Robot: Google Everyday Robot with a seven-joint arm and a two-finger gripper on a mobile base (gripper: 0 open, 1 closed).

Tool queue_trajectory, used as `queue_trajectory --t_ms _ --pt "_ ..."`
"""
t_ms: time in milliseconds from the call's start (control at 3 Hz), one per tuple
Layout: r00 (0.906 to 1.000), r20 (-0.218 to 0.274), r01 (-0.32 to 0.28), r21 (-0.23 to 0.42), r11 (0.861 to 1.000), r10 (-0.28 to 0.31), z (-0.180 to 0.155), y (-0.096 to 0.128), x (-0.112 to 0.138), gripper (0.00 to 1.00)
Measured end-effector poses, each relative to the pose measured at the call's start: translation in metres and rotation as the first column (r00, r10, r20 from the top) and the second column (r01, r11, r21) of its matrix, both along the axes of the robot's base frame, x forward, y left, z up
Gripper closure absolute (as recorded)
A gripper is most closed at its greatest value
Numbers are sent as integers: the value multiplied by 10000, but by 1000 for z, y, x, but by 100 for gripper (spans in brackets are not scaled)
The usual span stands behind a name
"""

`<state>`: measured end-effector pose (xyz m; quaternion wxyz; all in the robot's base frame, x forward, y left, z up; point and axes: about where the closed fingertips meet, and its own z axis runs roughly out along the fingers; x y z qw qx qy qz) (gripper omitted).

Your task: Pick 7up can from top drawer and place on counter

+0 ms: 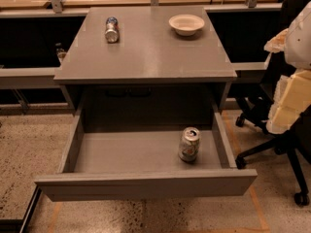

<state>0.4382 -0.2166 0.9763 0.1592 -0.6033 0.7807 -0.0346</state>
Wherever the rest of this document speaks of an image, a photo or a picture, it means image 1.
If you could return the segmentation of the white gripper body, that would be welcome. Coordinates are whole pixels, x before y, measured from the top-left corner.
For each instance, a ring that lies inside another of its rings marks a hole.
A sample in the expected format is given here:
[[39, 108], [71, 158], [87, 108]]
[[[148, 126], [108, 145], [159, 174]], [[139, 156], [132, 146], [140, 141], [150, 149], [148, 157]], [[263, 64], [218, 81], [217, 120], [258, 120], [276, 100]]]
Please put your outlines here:
[[286, 91], [287, 85], [290, 81], [290, 77], [287, 76], [281, 76], [280, 80], [276, 84], [274, 96], [273, 96], [273, 114], [277, 112], [278, 109], [287, 109], [287, 107], [283, 106], [281, 103], [281, 99]]

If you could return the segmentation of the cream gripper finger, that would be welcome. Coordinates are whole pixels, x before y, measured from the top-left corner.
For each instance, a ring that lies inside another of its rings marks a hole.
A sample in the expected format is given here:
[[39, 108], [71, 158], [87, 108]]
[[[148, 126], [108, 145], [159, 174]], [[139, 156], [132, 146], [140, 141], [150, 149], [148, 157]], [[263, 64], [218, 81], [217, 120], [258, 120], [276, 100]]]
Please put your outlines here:
[[287, 109], [280, 108], [273, 114], [273, 101], [266, 124], [269, 133], [282, 134], [289, 130], [299, 115], [311, 105], [311, 71], [298, 69], [290, 78], [281, 99]]
[[284, 51], [287, 34], [288, 34], [288, 28], [282, 30], [272, 39], [267, 41], [263, 49], [268, 52], [272, 52], [272, 53]]

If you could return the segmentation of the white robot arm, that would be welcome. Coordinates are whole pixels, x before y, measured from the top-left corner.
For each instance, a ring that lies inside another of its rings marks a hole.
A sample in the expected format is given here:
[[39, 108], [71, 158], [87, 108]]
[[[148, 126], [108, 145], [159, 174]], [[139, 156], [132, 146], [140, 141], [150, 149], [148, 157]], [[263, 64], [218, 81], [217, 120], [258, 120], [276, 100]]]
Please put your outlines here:
[[277, 82], [266, 124], [269, 133], [282, 134], [311, 105], [311, 2], [264, 49], [282, 51], [285, 61], [295, 68], [292, 75]]

